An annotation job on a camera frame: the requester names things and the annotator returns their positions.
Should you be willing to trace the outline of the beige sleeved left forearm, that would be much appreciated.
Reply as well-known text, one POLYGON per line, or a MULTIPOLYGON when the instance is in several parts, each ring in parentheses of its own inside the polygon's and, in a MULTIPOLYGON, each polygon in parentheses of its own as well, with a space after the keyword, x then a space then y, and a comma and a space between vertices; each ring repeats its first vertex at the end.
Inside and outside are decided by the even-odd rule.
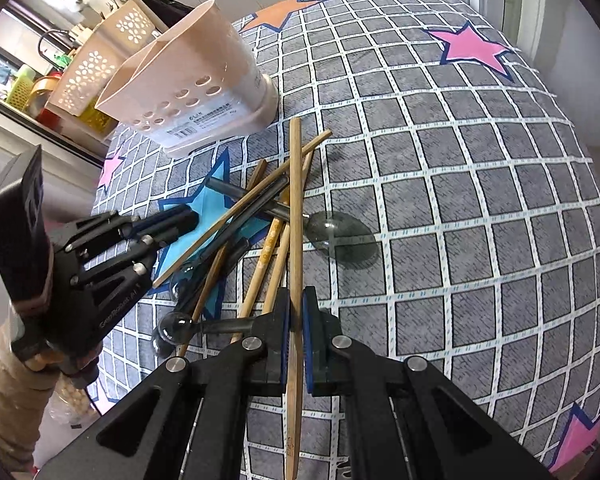
POLYGON ((36 442, 59 370, 32 372, 12 352, 12 321, 0 327, 0 463, 16 479, 33 477, 36 442))

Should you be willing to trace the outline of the left hand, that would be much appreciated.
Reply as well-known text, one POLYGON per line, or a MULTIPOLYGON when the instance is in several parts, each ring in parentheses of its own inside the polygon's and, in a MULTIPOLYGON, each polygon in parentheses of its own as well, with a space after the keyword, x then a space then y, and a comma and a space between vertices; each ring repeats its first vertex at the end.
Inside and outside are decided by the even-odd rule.
MULTIPOLYGON (((100 342, 85 356, 76 358, 73 361, 73 367, 76 370, 83 370, 85 367, 88 367, 91 362, 98 358, 100 352, 102 352, 102 342, 100 342)), ((53 349, 45 349, 24 362, 24 365, 29 370, 32 370, 32 372, 40 372, 41 370, 44 370, 45 367, 56 366, 66 361, 69 361, 69 357, 62 352, 53 349)))

